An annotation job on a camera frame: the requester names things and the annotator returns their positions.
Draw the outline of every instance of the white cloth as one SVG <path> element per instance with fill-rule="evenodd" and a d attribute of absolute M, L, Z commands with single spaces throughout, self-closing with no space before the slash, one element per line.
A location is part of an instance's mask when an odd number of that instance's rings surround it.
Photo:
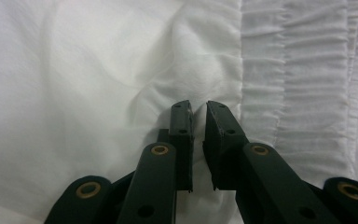
<path fill-rule="evenodd" d="M 355 178 L 358 1 L 0 1 L 2 211 L 43 221 L 79 177 L 131 172 L 185 99 L 194 193 L 177 223 L 241 222 L 203 159 L 208 100 L 310 183 Z"/>

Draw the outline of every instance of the wrinkled fabric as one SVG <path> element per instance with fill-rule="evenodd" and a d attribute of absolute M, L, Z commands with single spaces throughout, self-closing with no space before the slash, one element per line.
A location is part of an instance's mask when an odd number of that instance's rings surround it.
<path fill-rule="evenodd" d="M 241 222 L 203 158 L 208 100 L 306 181 L 355 178 L 358 1 L 0 1 L 2 223 L 43 221 L 82 176 L 133 171 L 186 99 L 194 192 L 177 223 Z"/>

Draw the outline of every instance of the white garment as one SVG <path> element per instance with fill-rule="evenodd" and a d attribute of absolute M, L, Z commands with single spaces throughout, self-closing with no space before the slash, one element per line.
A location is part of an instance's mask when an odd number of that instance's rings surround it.
<path fill-rule="evenodd" d="M 0 1 L 0 206 L 43 221 L 79 177 L 118 180 L 185 99 L 177 223 L 241 222 L 203 158 L 208 100 L 310 183 L 355 178 L 358 1 Z"/>

